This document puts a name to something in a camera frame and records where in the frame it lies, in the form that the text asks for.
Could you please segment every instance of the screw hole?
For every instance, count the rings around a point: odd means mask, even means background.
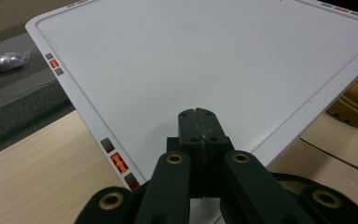
[[[250,159],[249,157],[247,157],[245,154],[242,153],[236,153],[232,156],[232,159],[236,162],[240,162],[240,163],[246,163],[248,162]]]
[[[170,164],[178,164],[183,161],[183,158],[178,154],[172,154],[167,157],[167,162]]]
[[[327,190],[317,189],[312,192],[312,198],[319,204],[328,208],[339,208],[341,200],[333,193]]]
[[[100,207],[103,210],[112,210],[118,208],[123,203],[123,195],[119,192],[105,194],[100,200]]]

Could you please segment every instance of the white plastic board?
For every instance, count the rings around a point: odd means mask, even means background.
[[[267,165],[358,76],[358,13],[312,0],[89,0],[26,29],[124,183],[196,107]]]

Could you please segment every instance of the gray carpet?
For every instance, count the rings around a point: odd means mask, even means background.
[[[1,107],[0,151],[74,110],[58,82]]]
[[[0,42],[0,54],[28,50],[25,66],[0,73],[0,151],[75,110],[28,34]]]

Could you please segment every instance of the black plastic part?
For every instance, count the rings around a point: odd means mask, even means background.
[[[191,158],[190,197],[200,198],[205,189],[204,148],[200,123],[193,109],[178,115],[179,148]]]
[[[228,152],[223,174],[229,189],[222,200],[229,203],[236,199],[249,223],[314,223],[252,154]]]
[[[191,198],[220,197],[224,155],[234,150],[216,115],[206,109],[188,109],[178,116],[179,138],[168,138],[167,148],[177,147],[191,158]]]
[[[305,187],[301,190],[298,203],[317,223],[358,223],[358,205],[325,186]]]
[[[179,151],[159,157],[135,223],[188,223],[190,165],[190,158]]]
[[[205,145],[205,192],[204,197],[220,197],[224,183],[222,163],[226,153],[234,150],[216,115],[205,109],[196,109]]]
[[[119,187],[110,187],[98,191],[83,208],[75,224],[133,223],[134,214],[138,211],[146,188],[147,183],[134,192]],[[101,206],[101,202],[107,203],[107,206]],[[109,208],[109,204],[115,203],[117,207],[111,206]]]

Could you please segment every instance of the wooden table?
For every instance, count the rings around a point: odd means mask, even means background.
[[[358,129],[322,115],[302,138],[358,166]],[[0,152],[0,223],[74,223],[100,189],[121,186],[73,112]]]

